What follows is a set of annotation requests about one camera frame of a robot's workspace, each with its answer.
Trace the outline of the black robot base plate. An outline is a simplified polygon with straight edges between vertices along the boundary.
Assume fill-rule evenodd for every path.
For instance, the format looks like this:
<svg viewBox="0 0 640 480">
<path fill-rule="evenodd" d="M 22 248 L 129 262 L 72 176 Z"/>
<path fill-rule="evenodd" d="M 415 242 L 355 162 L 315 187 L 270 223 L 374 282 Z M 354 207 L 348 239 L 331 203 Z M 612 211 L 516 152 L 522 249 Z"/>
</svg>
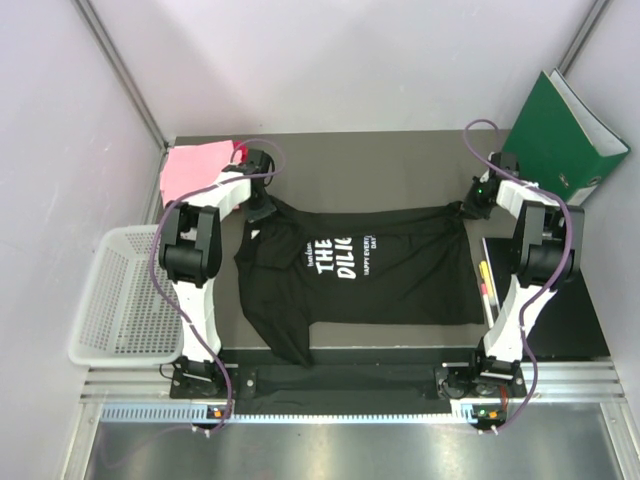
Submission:
<svg viewBox="0 0 640 480">
<path fill-rule="evenodd" d="M 508 387 L 475 383 L 471 348 L 318 348 L 310 366 L 269 349 L 228 349 L 226 367 L 173 363 L 170 397 L 232 399 L 237 414 L 395 415 L 448 411 L 453 400 L 486 400 L 495 408 L 525 396 L 521 379 Z"/>
</svg>

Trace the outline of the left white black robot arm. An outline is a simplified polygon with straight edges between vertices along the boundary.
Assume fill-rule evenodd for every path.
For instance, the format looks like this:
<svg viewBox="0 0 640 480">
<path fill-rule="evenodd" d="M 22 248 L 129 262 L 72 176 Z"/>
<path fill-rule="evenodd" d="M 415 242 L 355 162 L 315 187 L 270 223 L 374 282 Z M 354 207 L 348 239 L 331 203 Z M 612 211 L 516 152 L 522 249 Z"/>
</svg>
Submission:
<svg viewBox="0 0 640 480">
<path fill-rule="evenodd" d="M 275 211 L 265 182 L 277 170 L 267 152 L 231 142 L 206 149 L 203 173 L 188 173 L 184 162 L 162 172 L 164 213 L 152 240 L 151 266 L 164 271 L 175 293 L 161 296 L 183 322 L 183 349 L 172 363 L 173 399 L 231 395 L 231 379 L 219 358 L 213 298 L 223 259 L 222 222 L 237 209 L 251 224 Z"/>
</svg>

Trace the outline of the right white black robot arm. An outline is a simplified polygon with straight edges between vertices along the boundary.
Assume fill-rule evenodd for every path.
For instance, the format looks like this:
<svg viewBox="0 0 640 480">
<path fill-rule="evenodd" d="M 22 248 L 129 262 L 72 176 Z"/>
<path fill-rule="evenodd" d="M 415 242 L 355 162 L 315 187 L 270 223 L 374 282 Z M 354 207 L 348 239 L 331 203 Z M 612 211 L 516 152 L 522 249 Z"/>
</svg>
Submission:
<svg viewBox="0 0 640 480">
<path fill-rule="evenodd" d="M 580 206 L 566 205 L 519 176 L 513 154 L 494 152 L 487 171 L 473 179 L 466 212 L 488 215 L 495 207 L 516 219 L 511 240 L 509 289 L 499 313 L 467 364 L 436 370 L 440 396 L 462 400 L 522 388 L 521 361 L 531 356 L 528 336 L 545 305 L 578 274 L 585 224 Z"/>
</svg>

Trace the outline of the black printed t shirt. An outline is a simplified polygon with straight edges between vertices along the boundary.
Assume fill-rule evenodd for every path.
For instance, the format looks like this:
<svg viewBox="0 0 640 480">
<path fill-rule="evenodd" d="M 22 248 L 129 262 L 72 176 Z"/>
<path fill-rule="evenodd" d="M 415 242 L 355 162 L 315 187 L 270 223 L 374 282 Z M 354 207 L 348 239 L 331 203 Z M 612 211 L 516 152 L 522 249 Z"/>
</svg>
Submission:
<svg viewBox="0 0 640 480">
<path fill-rule="evenodd" d="M 235 264 L 243 315 L 277 357 L 311 366 L 315 323 L 483 323 L 460 202 L 371 213 L 273 204 L 245 225 Z"/>
</svg>

